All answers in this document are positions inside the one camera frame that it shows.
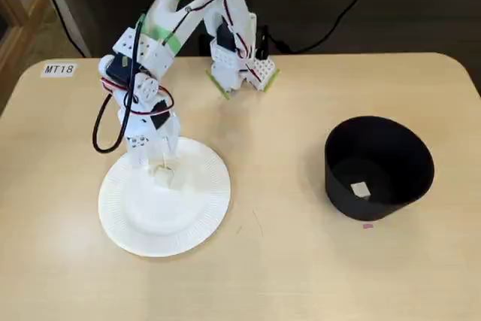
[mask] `small white object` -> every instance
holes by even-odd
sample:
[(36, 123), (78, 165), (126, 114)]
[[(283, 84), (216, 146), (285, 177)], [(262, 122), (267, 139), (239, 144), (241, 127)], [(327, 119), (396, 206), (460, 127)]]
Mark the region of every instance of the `small white object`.
[(269, 57), (266, 60), (259, 60), (257, 58), (253, 61), (253, 68), (251, 68), (259, 77), (252, 74), (251, 72), (248, 73), (247, 80), (257, 89), (257, 90), (264, 90), (265, 86), (269, 84), (269, 81), (276, 73), (276, 65)]
[(353, 183), (351, 188), (354, 194), (360, 198), (369, 198), (371, 196), (368, 185), (365, 182)]
[(165, 257), (186, 252), (211, 236), (227, 212), (231, 181), (213, 150), (180, 138), (176, 158), (167, 166), (165, 174), (156, 177), (145, 167), (133, 166), (125, 154), (101, 185), (101, 224), (108, 237), (130, 253)]
[(73, 77), (77, 63), (47, 63), (41, 73), (42, 78)]

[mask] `black container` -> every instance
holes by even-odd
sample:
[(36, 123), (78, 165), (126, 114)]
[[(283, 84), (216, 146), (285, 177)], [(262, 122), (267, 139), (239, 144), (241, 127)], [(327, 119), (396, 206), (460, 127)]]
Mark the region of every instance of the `black container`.
[(356, 220), (379, 220), (416, 201), (433, 179), (428, 148), (392, 120), (352, 118), (326, 141), (325, 190), (339, 211)]

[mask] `wooden table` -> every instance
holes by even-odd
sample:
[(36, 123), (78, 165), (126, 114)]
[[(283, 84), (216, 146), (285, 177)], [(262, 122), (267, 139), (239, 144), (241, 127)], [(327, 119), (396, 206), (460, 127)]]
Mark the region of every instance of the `wooden table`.
[[(216, 234), (168, 259), (121, 250), (98, 220), (125, 149), (90, 144), (98, 60), (75, 60), (72, 78), (30, 68), (0, 119), (0, 319), (480, 320), (481, 103), (466, 71), (439, 54), (275, 61), (267, 93), (245, 86), (230, 101), (208, 59), (178, 59), (165, 77), (183, 135), (212, 147), (232, 182)], [(429, 193), (372, 229), (323, 190), (329, 131), (366, 114), (410, 127), (436, 165)]]

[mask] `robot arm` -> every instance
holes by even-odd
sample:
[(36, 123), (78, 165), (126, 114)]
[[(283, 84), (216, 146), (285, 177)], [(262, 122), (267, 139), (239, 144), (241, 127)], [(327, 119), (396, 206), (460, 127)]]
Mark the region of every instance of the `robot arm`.
[[(179, 6), (180, 1), (155, 0), (145, 15), (138, 42), (141, 72), (135, 76), (137, 102), (132, 105), (126, 129), (130, 150), (146, 144), (139, 143), (140, 139), (161, 138), (166, 140), (169, 153), (174, 152), (180, 125), (171, 109), (174, 100), (159, 87), (162, 76), (201, 21), (213, 36), (211, 75), (224, 92), (239, 89), (245, 80), (263, 90), (276, 72), (269, 58), (255, 57), (256, 15), (248, 11), (245, 0), (191, 0)], [(126, 111), (127, 69), (134, 39), (135, 30), (126, 29), (113, 46), (116, 55), (102, 58), (99, 65), (104, 87), (120, 106), (120, 120)]]

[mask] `black cable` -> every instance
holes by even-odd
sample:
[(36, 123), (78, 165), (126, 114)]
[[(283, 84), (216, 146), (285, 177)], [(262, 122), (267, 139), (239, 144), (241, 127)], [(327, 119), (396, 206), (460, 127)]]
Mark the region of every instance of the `black cable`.
[(77, 52), (83, 57), (86, 58), (85, 53), (80, 49), (80, 47), (74, 42), (74, 39), (70, 36), (70, 33), (68, 32), (67, 26), (65, 24), (65, 21), (63, 20), (62, 13), (60, 13), (59, 5), (57, 4), (56, 0), (52, 0), (53, 6), (55, 8), (55, 11), (57, 12), (60, 23), (62, 24), (62, 28), (67, 35), (68, 40), (70, 43), (74, 46), (74, 48), (77, 50)]
[(100, 111), (98, 112), (97, 119), (95, 120), (95, 125), (93, 126), (93, 132), (92, 132), (92, 144), (95, 150), (99, 153), (110, 153), (115, 151), (119, 147), (119, 145), (122, 143), (123, 136), (126, 133), (127, 124), (129, 123), (130, 111), (132, 110), (132, 101), (134, 100), (135, 75), (137, 74), (137, 66), (138, 66), (137, 64), (138, 43), (141, 38), (141, 30), (142, 30), (143, 24), (144, 24), (144, 16), (142, 16), (139, 19), (137, 23), (137, 28), (135, 30), (134, 46), (132, 48), (132, 62), (130, 63), (130, 78), (129, 78), (129, 83), (127, 84), (128, 98), (127, 98), (126, 110), (123, 115), (122, 126), (120, 127), (120, 132), (119, 132), (119, 136), (117, 137), (117, 140), (111, 147), (102, 149), (98, 145), (98, 140), (97, 140), (100, 121), (104, 116), (105, 108), (107, 107), (108, 102), (112, 98), (111, 94), (107, 95), (107, 98), (105, 98), (104, 103), (102, 103), (102, 106), (100, 107)]
[(268, 32), (268, 29), (265, 29), (265, 35), (267, 35), (273, 42), (274, 42), (274, 45), (276, 46), (276, 48), (281, 52), (281, 53), (284, 53), (284, 54), (302, 54), (302, 53), (306, 53), (314, 48), (317, 48), (319, 45), (321, 45), (322, 43), (324, 43), (325, 41), (327, 41), (329, 39), (329, 37), (332, 35), (332, 33), (334, 33), (334, 31), (336, 30), (337, 26), (339, 26), (340, 24), (340, 21), (344, 18), (344, 16), (346, 16), (347, 13), (349, 13), (349, 11), (354, 8), (354, 6), (356, 5), (356, 3), (358, 2), (358, 0), (352, 0), (350, 2), (350, 4), (339, 14), (339, 16), (337, 17), (337, 19), (334, 21), (334, 25), (331, 27), (331, 29), (321, 38), (319, 39), (316, 43), (308, 46), (308, 47), (304, 47), (300, 50), (292, 50), (291, 47), (285, 43), (284, 41), (278, 41), (276, 39), (274, 39), (272, 37), (271, 34), (269, 34)]

